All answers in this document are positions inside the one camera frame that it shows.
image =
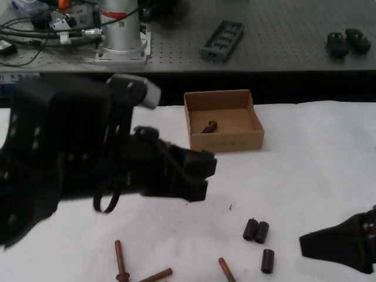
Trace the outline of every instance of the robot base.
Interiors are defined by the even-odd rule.
[[[146,34],[140,33],[142,42],[145,42],[145,48],[140,50],[140,52],[132,53],[129,51],[109,51],[103,49],[102,46],[98,48],[95,57],[95,64],[108,66],[108,65],[145,65],[147,59],[150,57],[152,53],[151,49],[151,41],[152,36],[150,32],[146,32]]]

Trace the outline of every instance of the cardboard box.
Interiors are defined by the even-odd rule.
[[[192,150],[231,152],[261,149],[264,129],[253,107],[249,90],[189,92],[184,104]],[[210,120],[218,128],[201,133]]]

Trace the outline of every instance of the wire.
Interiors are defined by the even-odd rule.
[[[1,35],[16,36],[16,37],[39,38],[39,39],[58,39],[59,38],[58,35],[31,34],[31,33],[30,34],[24,34],[22,32],[11,32],[11,31],[0,31],[0,34]]]
[[[41,48],[37,51],[37,53],[35,54],[35,56],[29,62],[27,62],[27,63],[20,63],[20,64],[17,64],[17,65],[14,65],[14,64],[11,64],[11,63],[0,62],[0,65],[2,65],[2,66],[10,66],[10,67],[13,67],[13,68],[19,68],[21,66],[30,65],[33,61],[35,61],[35,59],[39,56],[39,54],[46,48],[47,42],[49,40],[48,37],[47,37],[45,43],[43,44],[43,46],[41,46]]]
[[[136,12],[139,11],[140,8],[137,8],[137,9],[134,9],[132,12],[129,12],[128,14],[126,14],[125,16],[119,18],[119,19],[114,19],[113,21],[109,21],[109,22],[105,22],[105,23],[102,23],[100,25],[100,27],[103,27],[103,26],[106,26],[106,25],[111,25],[113,23],[116,23],[116,22],[120,22],[126,18],[128,18],[129,16],[132,16],[133,14],[135,14]],[[57,32],[70,32],[70,31],[82,31],[82,30],[85,30],[85,29],[92,29],[92,28],[97,28],[97,26],[89,26],[87,28],[72,28],[72,29],[60,29],[58,30]],[[24,32],[24,33],[35,33],[35,32],[39,32],[39,33],[47,33],[48,31],[34,31],[34,30],[23,30],[23,29],[16,29],[16,28],[12,28],[11,29],[12,31],[17,31],[17,32]]]

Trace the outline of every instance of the white table surface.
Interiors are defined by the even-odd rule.
[[[169,282],[225,282],[219,257],[239,282],[375,281],[376,275],[303,258],[298,238],[376,204],[376,104],[255,108],[265,128],[263,149],[218,154],[206,201],[186,205],[135,194],[122,196],[107,216],[93,211],[91,199],[62,202],[50,219],[0,253],[0,281],[115,281],[116,239],[131,282],[168,267],[174,271]],[[3,140],[8,115],[0,111]],[[133,121],[189,145],[181,106],[136,109]],[[242,238],[252,217],[270,224],[264,245]],[[260,271],[266,248],[276,252],[271,275]]]

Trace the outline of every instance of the copper pin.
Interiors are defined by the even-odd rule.
[[[172,274],[172,269],[167,268],[166,270],[163,270],[160,273],[152,275],[144,280],[141,280],[140,282],[156,282],[158,280],[166,278],[167,276],[170,276],[171,274]]]
[[[221,257],[221,258],[218,260],[218,262],[219,262],[219,264],[221,265],[221,268],[222,268],[222,270],[223,270],[224,275],[226,275],[227,280],[228,280],[229,282],[236,282],[236,281],[235,281],[235,278],[234,278],[234,276],[232,275],[232,273],[231,273],[231,271],[230,271],[230,269],[229,269],[229,267],[228,267],[226,261],[224,260],[224,258]]]
[[[128,282],[129,273],[125,271],[123,249],[122,249],[122,244],[119,240],[115,241],[115,250],[116,250],[116,259],[118,262],[117,267],[119,269],[119,274],[116,276],[116,279],[119,282]]]

